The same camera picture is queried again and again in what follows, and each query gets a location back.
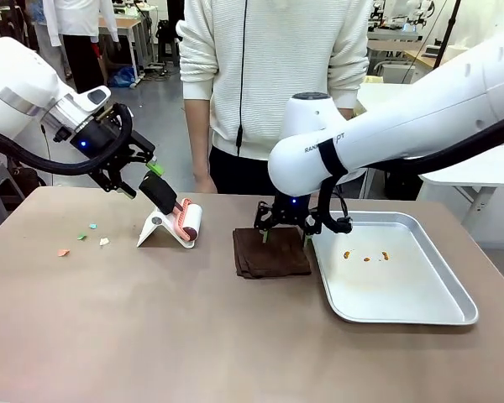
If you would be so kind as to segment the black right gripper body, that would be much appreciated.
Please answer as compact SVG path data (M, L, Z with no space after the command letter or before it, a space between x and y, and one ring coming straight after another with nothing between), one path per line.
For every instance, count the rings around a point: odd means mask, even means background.
M271 209L271 217L277 224L303 225L310 215L310 195L288 196L276 193Z

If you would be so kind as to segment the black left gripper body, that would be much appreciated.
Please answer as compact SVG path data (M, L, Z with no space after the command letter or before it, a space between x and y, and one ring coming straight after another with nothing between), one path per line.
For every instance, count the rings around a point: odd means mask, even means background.
M108 165L121 170L133 162L149 163L155 146L134 129L131 113L108 113L91 119L72 134L70 145L87 160L71 164L70 173L89 173Z

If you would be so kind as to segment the person's right hand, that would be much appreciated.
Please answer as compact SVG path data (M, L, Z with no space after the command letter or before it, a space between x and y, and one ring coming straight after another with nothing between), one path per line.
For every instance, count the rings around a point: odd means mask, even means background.
M206 173L202 175L195 175L195 192L206 194L217 194L218 190L215 186L212 177Z

